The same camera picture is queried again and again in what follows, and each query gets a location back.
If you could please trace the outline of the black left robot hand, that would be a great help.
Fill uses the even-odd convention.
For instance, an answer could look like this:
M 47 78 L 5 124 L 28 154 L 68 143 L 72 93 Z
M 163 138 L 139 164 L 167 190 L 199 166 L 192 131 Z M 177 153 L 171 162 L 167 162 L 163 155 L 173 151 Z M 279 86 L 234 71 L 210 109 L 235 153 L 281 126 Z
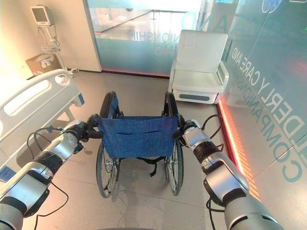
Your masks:
M 96 131 L 94 128 L 98 127 L 100 121 L 100 116 L 98 114 L 91 115 L 87 120 L 86 134 L 88 138 L 101 139 L 103 137 L 103 132 Z

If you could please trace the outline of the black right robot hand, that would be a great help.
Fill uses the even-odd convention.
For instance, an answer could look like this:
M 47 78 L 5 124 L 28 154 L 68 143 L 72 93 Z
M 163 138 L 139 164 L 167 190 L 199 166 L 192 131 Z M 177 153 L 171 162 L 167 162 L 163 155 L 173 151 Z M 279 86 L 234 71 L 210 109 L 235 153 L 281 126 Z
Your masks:
M 173 139 L 180 139 L 184 135 L 185 119 L 181 114 L 177 114 L 178 129 L 173 133 Z

